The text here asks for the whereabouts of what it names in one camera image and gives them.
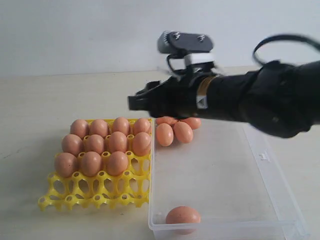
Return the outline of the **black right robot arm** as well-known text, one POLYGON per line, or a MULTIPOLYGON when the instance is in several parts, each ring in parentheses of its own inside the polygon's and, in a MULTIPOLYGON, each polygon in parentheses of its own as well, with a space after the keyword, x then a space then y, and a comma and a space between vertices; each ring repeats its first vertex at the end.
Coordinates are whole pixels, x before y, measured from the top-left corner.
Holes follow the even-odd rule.
POLYGON ((248 123, 268 135, 291 138, 320 122, 320 63, 271 61, 245 74, 200 71, 151 81, 128 97, 128 107, 154 118, 248 123))

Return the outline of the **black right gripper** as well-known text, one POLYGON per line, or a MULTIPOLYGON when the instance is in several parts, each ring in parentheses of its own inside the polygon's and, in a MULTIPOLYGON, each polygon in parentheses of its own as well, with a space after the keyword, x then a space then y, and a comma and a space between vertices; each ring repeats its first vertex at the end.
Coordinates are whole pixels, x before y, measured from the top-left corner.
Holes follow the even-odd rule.
POLYGON ((208 111, 197 107, 197 90, 206 77, 201 74, 183 78, 181 82, 174 77, 164 82, 148 82, 135 95, 127 97, 128 109, 145 110, 154 118, 168 116, 177 119, 207 119, 208 111))

